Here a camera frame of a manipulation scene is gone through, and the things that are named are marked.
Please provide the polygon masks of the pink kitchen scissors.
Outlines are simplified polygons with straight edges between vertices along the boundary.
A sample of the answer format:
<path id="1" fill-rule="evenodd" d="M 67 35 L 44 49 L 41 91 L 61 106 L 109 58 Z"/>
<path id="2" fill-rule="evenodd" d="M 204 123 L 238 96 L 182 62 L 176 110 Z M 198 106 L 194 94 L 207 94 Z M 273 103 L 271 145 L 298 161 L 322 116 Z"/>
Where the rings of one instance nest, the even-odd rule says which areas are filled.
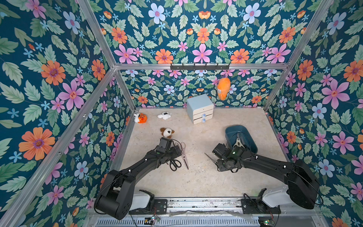
<path id="1" fill-rule="evenodd" d="M 188 164 L 188 160 L 186 157 L 185 149 L 186 149 L 186 144 L 184 142 L 181 142 L 181 156 L 183 158 L 185 167 L 189 170 L 189 164 Z"/>

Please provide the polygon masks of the small thin black scissors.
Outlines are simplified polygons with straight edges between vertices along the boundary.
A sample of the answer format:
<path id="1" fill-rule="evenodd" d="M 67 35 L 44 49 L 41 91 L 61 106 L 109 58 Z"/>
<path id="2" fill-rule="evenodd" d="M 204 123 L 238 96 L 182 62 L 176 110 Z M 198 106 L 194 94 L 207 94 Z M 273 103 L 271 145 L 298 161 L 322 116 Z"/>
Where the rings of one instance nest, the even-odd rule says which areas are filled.
<path id="1" fill-rule="evenodd" d="M 216 160 L 214 160 L 211 156 L 209 156 L 207 153 L 205 153 L 205 155 L 216 165 L 218 166 L 218 162 Z"/>

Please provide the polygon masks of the cream kitchen scissors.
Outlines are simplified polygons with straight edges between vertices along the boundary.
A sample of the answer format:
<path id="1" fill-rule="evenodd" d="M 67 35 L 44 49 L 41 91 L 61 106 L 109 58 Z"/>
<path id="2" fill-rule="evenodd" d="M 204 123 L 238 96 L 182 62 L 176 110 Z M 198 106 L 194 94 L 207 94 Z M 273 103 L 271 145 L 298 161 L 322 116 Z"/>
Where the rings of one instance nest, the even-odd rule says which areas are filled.
<path id="1" fill-rule="evenodd" d="M 243 144 L 243 140 L 241 139 L 241 133 L 237 133 L 236 134 L 236 142 L 233 145 L 233 148 L 235 147 L 240 147 L 240 148 L 245 148 L 244 144 Z"/>

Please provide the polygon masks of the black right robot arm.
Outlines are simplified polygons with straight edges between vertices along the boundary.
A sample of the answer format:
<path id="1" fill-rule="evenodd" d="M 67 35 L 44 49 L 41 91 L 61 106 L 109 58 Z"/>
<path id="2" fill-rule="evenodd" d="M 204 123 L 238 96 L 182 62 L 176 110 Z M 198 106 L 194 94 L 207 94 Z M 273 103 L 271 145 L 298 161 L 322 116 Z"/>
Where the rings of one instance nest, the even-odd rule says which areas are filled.
<path id="1" fill-rule="evenodd" d="M 219 172 L 247 168 L 269 175 L 288 186 L 288 195 L 296 205 L 308 210 L 315 207 L 320 183 L 303 161 L 283 162 L 253 153 L 248 148 L 229 149 L 221 143 L 212 153 L 217 157 Z"/>

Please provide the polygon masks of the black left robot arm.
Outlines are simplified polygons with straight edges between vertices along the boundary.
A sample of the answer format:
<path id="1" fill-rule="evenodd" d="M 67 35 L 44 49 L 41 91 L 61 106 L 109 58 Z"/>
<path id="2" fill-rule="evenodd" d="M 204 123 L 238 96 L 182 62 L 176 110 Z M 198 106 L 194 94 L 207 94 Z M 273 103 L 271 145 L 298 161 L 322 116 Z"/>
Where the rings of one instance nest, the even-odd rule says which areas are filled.
<path id="1" fill-rule="evenodd" d="M 181 155 L 182 150 L 177 145 L 167 149 L 165 153 L 156 147 L 132 166 L 120 171 L 110 171 L 95 200 L 94 208 L 118 220 L 123 219 L 131 210 L 136 184 L 149 172 Z"/>

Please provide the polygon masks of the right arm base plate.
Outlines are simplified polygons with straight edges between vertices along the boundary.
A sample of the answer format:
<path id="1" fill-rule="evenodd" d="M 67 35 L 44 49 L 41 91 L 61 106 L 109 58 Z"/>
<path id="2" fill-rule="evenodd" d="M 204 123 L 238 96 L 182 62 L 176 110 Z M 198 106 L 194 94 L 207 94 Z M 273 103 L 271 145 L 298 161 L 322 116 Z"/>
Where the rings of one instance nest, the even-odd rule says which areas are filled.
<path id="1" fill-rule="evenodd" d="M 243 214 L 280 214 L 279 207 L 270 208 L 262 201 L 256 202 L 256 199 L 241 199 Z"/>

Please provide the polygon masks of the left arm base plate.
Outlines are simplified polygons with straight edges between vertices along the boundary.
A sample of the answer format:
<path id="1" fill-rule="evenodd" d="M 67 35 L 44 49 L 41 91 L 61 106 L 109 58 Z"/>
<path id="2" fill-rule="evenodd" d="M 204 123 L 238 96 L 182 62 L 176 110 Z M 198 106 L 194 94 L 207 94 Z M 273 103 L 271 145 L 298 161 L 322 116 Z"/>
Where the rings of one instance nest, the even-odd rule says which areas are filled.
<path id="1" fill-rule="evenodd" d="M 161 215 L 167 213 L 167 205 L 168 200 L 167 199 L 155 199 L 153 204 L 149 204 L 142 212 L 141 214 L 145 215 Z"/>

